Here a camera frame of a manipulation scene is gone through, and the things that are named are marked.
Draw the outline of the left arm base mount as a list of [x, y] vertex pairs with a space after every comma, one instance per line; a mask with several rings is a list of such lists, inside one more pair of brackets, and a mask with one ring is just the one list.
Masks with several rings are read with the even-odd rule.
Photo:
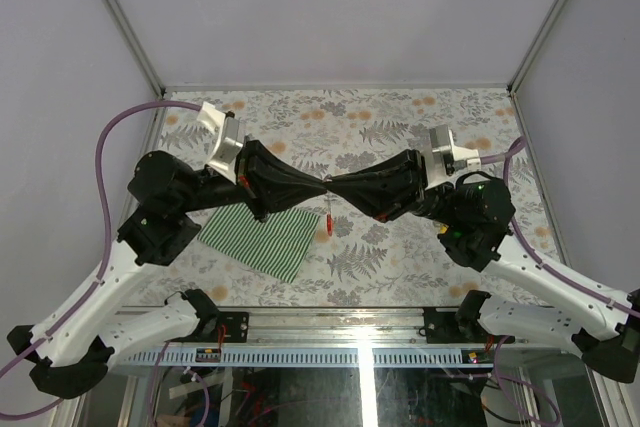
[[250, 315], [246, 311], [222, 312], [217, 319], [218, 342], [221, 345], [243, 344], [248, 340]]

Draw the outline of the red keyring fob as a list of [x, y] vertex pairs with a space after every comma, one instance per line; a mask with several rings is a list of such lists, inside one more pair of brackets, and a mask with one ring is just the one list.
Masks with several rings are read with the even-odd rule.
[[329, 237], [333, 236], [333, 217], [331, 214], [326, 215], [326, 229]]

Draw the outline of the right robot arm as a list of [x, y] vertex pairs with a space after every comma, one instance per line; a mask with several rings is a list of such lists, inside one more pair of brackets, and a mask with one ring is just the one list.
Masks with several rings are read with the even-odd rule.
[[411, 213], [442, 225], [437, 238], [461, 267], [499, 277], [544, 301], [517, 306], [473, 291], [456, 313], [467, 341], [526, 338], [578, 356], [591, 370], [630, 384], [639, 364], [639, 294], [608, 287], [527, 245], [503, 179], [453, 175], [478, 160], [405, 151], [368, 169], [329, 177], [327, 190], [380, 222]]

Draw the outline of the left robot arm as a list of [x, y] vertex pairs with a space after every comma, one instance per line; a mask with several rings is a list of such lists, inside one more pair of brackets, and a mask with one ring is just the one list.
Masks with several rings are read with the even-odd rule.
[[243, 204], [255, 219], [320, 196], [322, 180], [247, 142], [223, 169], [195, 170], [177, 157], [153, 151], [137, 164], [129, 192], [134, 213], [118, 229], [101, 263], [49, 317], [14, 327], [7, 340], [33, 367], [36, 389], [61, 399], [93, 389], [121, 360], [164, 341], [208, 341], [219, 310], [200, 289], [177, 295], [156, 313], [116, 324], [113, 315], [131, 293], [169, 266], [201, 227], [189, 213]]

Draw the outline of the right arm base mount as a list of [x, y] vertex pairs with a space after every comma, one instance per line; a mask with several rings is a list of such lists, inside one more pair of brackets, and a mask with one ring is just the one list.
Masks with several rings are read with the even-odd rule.
[[456, 307], [423, 307], [423, 321], [418, 334], [428, 344], [471, 343], [474, 337], [460, 326], [456, 313]]

